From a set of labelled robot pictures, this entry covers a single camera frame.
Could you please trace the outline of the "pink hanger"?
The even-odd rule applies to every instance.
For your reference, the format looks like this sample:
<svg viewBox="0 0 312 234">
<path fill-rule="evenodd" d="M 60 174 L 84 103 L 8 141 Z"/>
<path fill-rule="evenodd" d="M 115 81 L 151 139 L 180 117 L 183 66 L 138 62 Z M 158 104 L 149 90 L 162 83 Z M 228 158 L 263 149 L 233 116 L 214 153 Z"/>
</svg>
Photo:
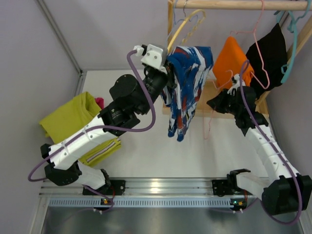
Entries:
<svg viewBox="0 0 312 234">
<path fill-rule="evenodd" d="M 232 82 L 232 77 L 233 77 L 233 71 L 232 70 L 227 70 L 227 71 L 225 71 L 226 73 L 230 73 L 231 75 L 230 75 L 230 78 L 227 80 L 227 82 L 225 83 L 225 84 L 223 84 L 223 85 L 221 85 L 221 86 L 217 86 L 216 85 L 216 81 L 213 81 L 213 80 L 209 80 L 213 85 L 214 85 L 214 88 L 217 90 L 217 91 L 220 91 L 221 90 L 221 88 L 223 88 L 226 84 L 228 84 L 228 83 L 231 83 Z M 212 120 L 213 120 L 213 118 L 214 118 L 214 113 L 215 113 L 215 111 L 214 110 L 212 110 L 212 113 L 211 113 L 211 116 L 210 116 L 210 119 L 209 119 L 209 122 L 208 122 L 208 133 L 207 133 L 207 135 L 206 135 L 206 122 L 205 122 L 205 114 L 204 114 L 204 112 L 202 112 L 203 113 L 203 117 L 202 117 L 202 123 L 203 123 L 203 139 L 204 140 L 208 140 L 208 138 L 209 138 L 209 134 L 210 134 L 210 131 L 211 131 L 211 122 L 212 122 Z"/>
<path fill-rule="evenodd" d="M 258 51 L 258 55 L 259 55 L 259 58 L 260 58 L 260 61 L 261 61 L 261 70 L 265 73 L 266 75 L 266 78 L 267 78 L 267 85 L 265 86 L 256 76 L 255 74 L 253 74 L 255 80 L 260 84 L 260 86 L 264 89 L 264 90 L 267 90 L 269 85 L 270 85 L 270 78 L 269 78 L 269 75 L 268 75 L 268 72 L 266 71 L 266 69 L 264 68 L 264 60 L 263 60 L 263 57 L 262 57 L 262 54 L 261 54 L 261 51 L 260 51 L 260 47 L 258 45 L 258 40 L 256 38 L 256 31 L 257 31 L 257 28 L 258 28 L 258 24 L 262 18 L 262 15 L 263 15 L 263 12 L 264 12 L 264 8 L 265 8 L 265 1 L 264 0 L 260 0 L 261 2 L 261 12 L 260 12 L 260 15 L 254 25 L 254 28 L 253 30 L 251 31 L 231 31 L 230 32 L 230 35 L 237 35 L 237 34 L 252 34 L 253 35 L 253 38 L 254 38 L 254 42 L 255 42 L 255 45 L 256 45 L 256 48 L 257 48 L 257 51 Z"/>
</svg>

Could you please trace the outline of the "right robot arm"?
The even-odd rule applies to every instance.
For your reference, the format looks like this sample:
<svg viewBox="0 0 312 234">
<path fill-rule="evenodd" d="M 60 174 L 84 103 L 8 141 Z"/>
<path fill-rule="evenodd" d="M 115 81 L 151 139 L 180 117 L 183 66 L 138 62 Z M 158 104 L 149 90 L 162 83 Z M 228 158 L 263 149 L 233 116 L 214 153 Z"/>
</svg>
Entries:
<svg viewBox="0 0 312 234">
<path fill-rule="evenodd" d="M 255 110 L 256 94 L 244 86 L 223 89 L 207 105 L 222 114 L 232 114 L 236 126 L 254 147 L 267 174 L 261 179 L 250 170 L 233 170 L 227 175 L 235 191 L 246 190 L 262 201 L 270 215 L 306 210 L 312 193 L 312 179 L 301 175 L 286 159 L 275 141 L 266 118 Z"/>
</svg>

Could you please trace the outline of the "orange trousers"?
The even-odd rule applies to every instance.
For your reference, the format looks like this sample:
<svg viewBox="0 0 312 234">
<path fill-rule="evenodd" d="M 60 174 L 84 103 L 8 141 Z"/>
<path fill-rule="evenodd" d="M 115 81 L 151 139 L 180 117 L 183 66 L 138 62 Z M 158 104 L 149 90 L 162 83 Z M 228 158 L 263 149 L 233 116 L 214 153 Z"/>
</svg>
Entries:
<svg viewBox="0 0 312 234">
<path fill-rule="evenodd" d="M 236 39 L 228 37 L 213 66 L 217 86 L 225 84 L 230 78 L 231 74 L 225 71 L 232 70 L 234 75 L 240 74 L 242 65 L 246 60 L 247 57 Z M 223 88 L 230 89 L 231 86 L 232 83 L 228 83 Z"/>
</svg>

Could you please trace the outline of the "blue patterned trousers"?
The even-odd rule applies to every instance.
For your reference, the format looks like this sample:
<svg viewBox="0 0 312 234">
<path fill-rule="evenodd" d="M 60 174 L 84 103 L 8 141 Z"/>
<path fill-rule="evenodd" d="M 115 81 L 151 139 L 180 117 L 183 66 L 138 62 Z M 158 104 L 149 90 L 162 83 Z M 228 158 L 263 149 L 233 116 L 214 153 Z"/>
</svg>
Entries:
<svg viewBox="0 0 312 234">
<path fill-rule="evenodd" d="M 175 88 L 164 88 L 161 98 L 170 108 L 168 137 L 177 135 L 181 142 L 195 116 L 214 59 L 209 46 L 177 46 L 167 61 L 173 66 Z"/>
</svg>

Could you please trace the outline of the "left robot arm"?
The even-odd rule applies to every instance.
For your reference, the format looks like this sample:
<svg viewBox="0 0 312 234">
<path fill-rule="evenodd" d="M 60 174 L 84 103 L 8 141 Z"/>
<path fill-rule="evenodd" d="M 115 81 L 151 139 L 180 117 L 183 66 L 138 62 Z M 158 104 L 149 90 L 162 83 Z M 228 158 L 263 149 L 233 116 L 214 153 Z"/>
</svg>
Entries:
<svg viewBox="0 0 312 234">
<path fill-rule="evenodd" d="M 173 84 L 173 67 L 168 61 L 160 68 L 144 63 L 145 78 L 120 76 L 109 90 L 113 101 L 87 125 L 59 144 L 41 146 L 47 161 L 45 177 L 57 186 L 77 182 L 93 190 L 107 190 L 111 182 L 104 169 L 95 169 L 79 161 L 88 151 L 126 132 L 145 132 L 156 121 L 154 102 L 162 89 Z"/>
</svg>

